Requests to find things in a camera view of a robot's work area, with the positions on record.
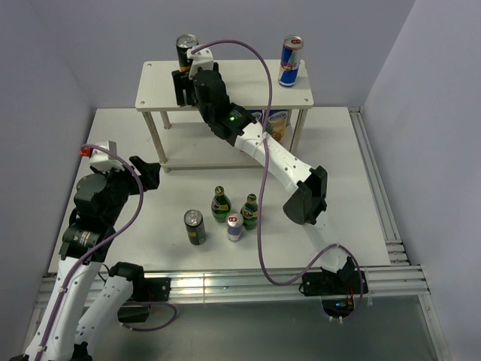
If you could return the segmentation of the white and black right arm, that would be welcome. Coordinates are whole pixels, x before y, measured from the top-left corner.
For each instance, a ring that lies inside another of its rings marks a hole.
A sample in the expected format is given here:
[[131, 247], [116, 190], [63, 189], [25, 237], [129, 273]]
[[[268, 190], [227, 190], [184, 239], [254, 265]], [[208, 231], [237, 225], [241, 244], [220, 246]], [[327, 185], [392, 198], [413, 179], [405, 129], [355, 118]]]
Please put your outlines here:
[[284, 214], [298, 225], [316, 225], [318, 216], [327, 211], [327, 171], [297, 159], [248, 110], [231, 102], [217, 63], [212, 69], [200, 67], [194, 75], [174, 71], [172, 77], [178, 105], [196, 107], [215, 136], [264, 167], [259, 203], [271, 173], [289, 194]]

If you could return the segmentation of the blue silver energy drink can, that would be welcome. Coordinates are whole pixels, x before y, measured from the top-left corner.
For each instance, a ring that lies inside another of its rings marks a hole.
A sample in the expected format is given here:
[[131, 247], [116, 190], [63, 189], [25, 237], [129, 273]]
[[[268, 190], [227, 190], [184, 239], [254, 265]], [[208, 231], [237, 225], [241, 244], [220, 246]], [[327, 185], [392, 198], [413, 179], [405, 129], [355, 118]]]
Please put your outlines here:
[[278, 77], [278, 82], [281, 86], [291, 87], [295, 84], [303, 48], [304, 41], [297, 35], [290, 35], [284, 39]]

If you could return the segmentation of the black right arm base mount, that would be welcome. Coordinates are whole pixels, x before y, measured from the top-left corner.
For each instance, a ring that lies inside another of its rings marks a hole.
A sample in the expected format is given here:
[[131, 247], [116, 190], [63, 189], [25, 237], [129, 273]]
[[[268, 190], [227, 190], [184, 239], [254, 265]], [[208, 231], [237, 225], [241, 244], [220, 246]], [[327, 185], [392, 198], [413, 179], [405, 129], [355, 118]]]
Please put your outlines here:
[[320, 297], [322, 309], [330, 321], [342, 323], [356, 309], [356, 300], [368, 294], [368, 283], [364, 272], [359, 275], [355, 269], [349, 275], [333, 273], [322, 269], [306, 273], [298, 291], [305, 297]]

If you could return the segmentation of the dark olive beverage can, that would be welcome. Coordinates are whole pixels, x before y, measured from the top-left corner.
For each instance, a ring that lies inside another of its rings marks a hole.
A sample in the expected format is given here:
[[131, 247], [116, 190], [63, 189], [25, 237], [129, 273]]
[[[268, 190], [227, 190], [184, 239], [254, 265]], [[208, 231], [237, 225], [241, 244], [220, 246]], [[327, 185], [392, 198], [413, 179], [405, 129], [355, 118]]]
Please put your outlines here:
[[198, 39], [193, 34], [182, 34], [176, 40], [177, 59], [180, 71], [188, 71], [192, 66], [192, 59], [187, 55], [188, 50], [198, 45]]

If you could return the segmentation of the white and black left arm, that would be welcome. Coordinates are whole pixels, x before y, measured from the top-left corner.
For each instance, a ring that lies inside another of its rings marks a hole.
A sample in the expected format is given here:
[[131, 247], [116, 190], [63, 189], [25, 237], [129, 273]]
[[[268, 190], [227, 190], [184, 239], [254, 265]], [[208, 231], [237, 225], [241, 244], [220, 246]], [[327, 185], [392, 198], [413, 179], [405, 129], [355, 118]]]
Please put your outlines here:
[[91, 360], [100, 335], [128, 300], [144, 300], [147, 282], [140, 265], [118, 262], [95, 301], [86, 299], [108, 249], [119, 234], [114, 225], [129, 196], [160, 185], [161, 166], [138, 156], [128, 161], [93, 154], [91, 174], [82, 177], [74, 210], [62, 236], [54, 289], [31, 343], [18, 360]]

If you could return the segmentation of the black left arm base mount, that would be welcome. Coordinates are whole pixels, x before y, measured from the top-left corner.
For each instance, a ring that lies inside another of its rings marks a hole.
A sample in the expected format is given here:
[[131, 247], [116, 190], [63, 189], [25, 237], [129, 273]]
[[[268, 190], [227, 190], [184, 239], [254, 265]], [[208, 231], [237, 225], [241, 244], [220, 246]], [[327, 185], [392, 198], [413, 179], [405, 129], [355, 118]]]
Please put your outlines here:
[[[146, 278], [141, 288], [134, 291], [127, 302], [166, 302], [170, 289], [170, 278]], [[117, 318], [121, 323], [144, 323], [152, 308], [152, 305], [122, 306], [117, 312]]]

